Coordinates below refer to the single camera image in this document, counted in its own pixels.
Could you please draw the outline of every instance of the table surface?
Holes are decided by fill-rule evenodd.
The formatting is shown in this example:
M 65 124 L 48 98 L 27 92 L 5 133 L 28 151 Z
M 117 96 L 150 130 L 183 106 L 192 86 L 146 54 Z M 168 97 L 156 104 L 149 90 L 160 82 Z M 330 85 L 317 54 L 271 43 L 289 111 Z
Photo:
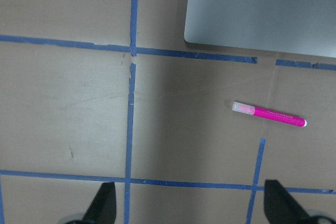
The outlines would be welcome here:
M 334 215 L 336 59 L 186 43 L 186 4 L 0 0 L 1 224 L 82 214 L 106 181 L 117 224 L 267 223 L 267 178 Z

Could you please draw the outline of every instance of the laptop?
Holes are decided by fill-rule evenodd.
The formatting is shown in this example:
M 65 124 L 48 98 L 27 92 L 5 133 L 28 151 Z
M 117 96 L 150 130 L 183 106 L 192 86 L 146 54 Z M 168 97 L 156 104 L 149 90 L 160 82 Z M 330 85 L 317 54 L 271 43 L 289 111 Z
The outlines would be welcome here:
M 184 38 L 336 58 L 336 0 L 188 0 Z

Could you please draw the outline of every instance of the white highlighter cap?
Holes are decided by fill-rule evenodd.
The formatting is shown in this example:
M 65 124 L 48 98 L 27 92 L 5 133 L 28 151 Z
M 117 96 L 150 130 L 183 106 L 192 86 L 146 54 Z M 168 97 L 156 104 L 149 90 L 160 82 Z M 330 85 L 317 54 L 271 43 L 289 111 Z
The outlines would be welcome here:
M 233 103 L 232 110 L 249 115 L 253 115 L 255 112 L 255 108 L 253 106 L 239 102 Z

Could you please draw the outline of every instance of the silver laptop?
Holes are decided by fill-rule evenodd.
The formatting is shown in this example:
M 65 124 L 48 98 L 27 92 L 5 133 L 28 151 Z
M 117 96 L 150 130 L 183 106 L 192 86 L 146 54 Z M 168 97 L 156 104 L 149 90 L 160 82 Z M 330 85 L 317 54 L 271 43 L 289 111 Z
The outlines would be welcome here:
M 184 38 L 336 57 L 336 0 L 188 0 Z

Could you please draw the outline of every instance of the marker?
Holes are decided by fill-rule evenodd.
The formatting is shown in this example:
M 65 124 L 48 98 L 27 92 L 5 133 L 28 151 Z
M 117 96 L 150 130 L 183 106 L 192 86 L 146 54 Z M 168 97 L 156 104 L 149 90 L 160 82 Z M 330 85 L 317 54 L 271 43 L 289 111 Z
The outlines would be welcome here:
M 295 125 L 298 127 L 305 127 L 307 125 L 307 121 L 304 118 L 300 118 L 298 116 L 284 114 L 281 112 L 267 110 L 259 107 L 254 107 L 251 105 L 234 102 L 232 106 L 233 111 L 241 112 L 244 114 L 255 115 L 260 118 L 267 118 L 273 121 L 278 121 L 282 123 L 288 123 L 291 125 Z

